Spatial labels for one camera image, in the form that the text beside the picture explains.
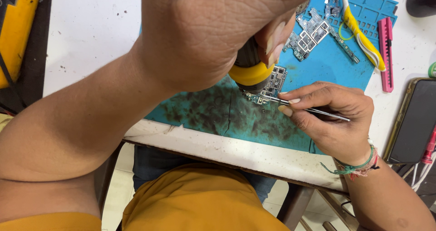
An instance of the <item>fingernail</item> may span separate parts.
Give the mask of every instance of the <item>fingernail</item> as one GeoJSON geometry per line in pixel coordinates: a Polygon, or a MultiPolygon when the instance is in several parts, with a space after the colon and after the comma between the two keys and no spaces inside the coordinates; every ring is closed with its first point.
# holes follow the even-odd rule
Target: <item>fingernail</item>
{"type": "Polygon", "coordinates": [[[281,51],[283,49],[283,46],[285,46],[285,44],[278,45],[274,49],[274,51],[270,54],[270,57],[268,58],[268,68],[270,68],[275,63],[277,58],[280,57],[280,53],[281,53],[281,51]]]}
{"type": "Polygon", "coordinates": [[[285,27],[286,23],[285,22],[281,22],[274,30],[274,32],[272,33],[272,35],[270,36],[270,38],[268,39],[268,42],[266,43],[266,50],[265,50],[265,54],[270,53],[271,49],[273,48],[273,44],[274,42],[277,43],[277,41],[279,41],[280,38],[280,34],[282,33],[283,28],[285,27]]]}
{"type": "Polygon", "coordinates": [[[279,111],[285,114],[286,116],[292,116],[292,110],[285,105],[281,105],[278,107],[279,111]]]}
{"type": "Polygon", "coordinates": [[[299,102],[299,101],[301,101],[301,99],[296,98],[296,99],[289,100],[289,103],[290,103],[290,104],[294,104],[294,103],[297,103],[297,102],[299,102]]]}

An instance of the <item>tweezers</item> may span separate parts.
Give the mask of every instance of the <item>tweezers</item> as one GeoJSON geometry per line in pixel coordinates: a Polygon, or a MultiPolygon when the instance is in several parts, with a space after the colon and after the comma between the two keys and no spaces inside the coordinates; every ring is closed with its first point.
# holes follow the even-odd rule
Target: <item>tweezers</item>
{"type": "MultiPolygon", "coordinates": [[[[283,99],[280,99],[280,98],[274,98],[274,97],[270,97],[270,96],[263,95],[263,94],[258,94],[258,96],[263,98],[263,99],[265,99],[265,100],[274,101],[274,102],[278,102],[280,104],[288,105],[289,106],[289,101],[287,101],[287,100],[283,100],[283,99]]],[[[313,112],[313,113],[318,113],[318,114],[322,114],[322,115],[326,115],[326,116],[331,116],[331,117],[343,119],[343,120],[346,120],[346,121],[350,121],[350,119],[348,119],[348,118],[344,118],[344,117],[341,117],[341,116],[338,116],[338,115],[330,114],[330,113],[327,113],[327,112],[324,112],[324,111],[321,111],[321,110],[318,110],[318,109],[314,109],[314,108],[305,108],[304,110],[309,111],[309,112],[313,112]]]]}

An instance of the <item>phone screen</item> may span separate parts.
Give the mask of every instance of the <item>phone screen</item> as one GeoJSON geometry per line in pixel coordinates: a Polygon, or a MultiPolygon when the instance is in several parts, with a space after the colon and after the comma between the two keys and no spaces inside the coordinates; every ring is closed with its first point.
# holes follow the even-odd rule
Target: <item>phone screen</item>
{"type": "Polygon", "coordinates": [[[436,81],[419,80],[404,113],[389,163],[418,163],[436,124],[436,81]]]}

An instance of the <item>red tool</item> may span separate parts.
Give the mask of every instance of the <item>red tool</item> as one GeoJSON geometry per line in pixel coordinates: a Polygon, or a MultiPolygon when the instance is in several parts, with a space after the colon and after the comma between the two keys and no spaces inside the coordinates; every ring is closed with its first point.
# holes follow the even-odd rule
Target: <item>red tool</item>
{"type": "Polygon", "coordinates": [[[392,71],[392,22],[390,17],[379,21],[380,54],[386,65],[386,71],[381,72],[383,91],[392,92],[394,89],[394,75],[392,71]]]}
{"type": "Polygon", "coordinates": [[[435,142],[436,142],[436,126],[433,129],[432,135],[430,137],[430,140],[427,144],[426,152],[424,153],[424,156],[421,159],[421,162],[424,164],[431,164],[432,161],[432,153],[435,148],[435,142]]]}

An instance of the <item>white table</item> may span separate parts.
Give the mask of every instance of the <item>white table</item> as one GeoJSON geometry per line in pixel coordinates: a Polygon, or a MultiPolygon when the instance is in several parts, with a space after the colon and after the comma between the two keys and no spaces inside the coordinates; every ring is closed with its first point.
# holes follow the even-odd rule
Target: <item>white table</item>
{"type": "MultiPolygon", "coordinates": [[[[417,19],[406,12],[406,0],[396,0],[393,30],[394,85],[382,92],[378,71],[373,72],[366,95],[375,104],[370,137],[382,155],[392,123],[410,78],[427,77],[436,61],[436,16],[417,19]]],[[[126,53],[138,37],[140,0],[52,0],[44,96],[70,85],[126,53]]],[[[262,145],[141,120],[125,139],[237,167],[264,172],[329,189],[346,191],[329,156],[262,145]]]]}

